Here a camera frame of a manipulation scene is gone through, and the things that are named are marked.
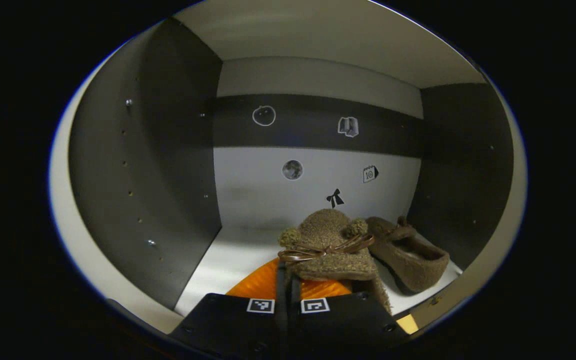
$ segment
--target white ceiling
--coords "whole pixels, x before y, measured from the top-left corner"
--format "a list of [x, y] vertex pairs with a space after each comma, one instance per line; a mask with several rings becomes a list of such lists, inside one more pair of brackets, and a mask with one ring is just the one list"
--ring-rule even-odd
[[204, 0], [174, 17], [224, 61], [323, 59], [420, 89], [485, 82], [437, 36], [370, 0]]

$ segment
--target white floor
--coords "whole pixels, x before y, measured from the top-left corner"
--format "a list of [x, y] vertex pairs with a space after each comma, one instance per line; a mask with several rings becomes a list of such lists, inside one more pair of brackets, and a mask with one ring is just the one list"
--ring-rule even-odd
[[[212, 242], [188, 281], [174, 310], [186, 316], [208, 293], [225, 294], [261, 265], [277, 257], [281, 230], [224, 227]], [[418, 238], [428, 241], [421, 235]], [[430, 289], [406, 296], [400, 292], [386, 267], [375, 261], [390, 297], [392, 314], [412, 308], [450, 284], [462, 270], [452, 261], [441, 279]]]

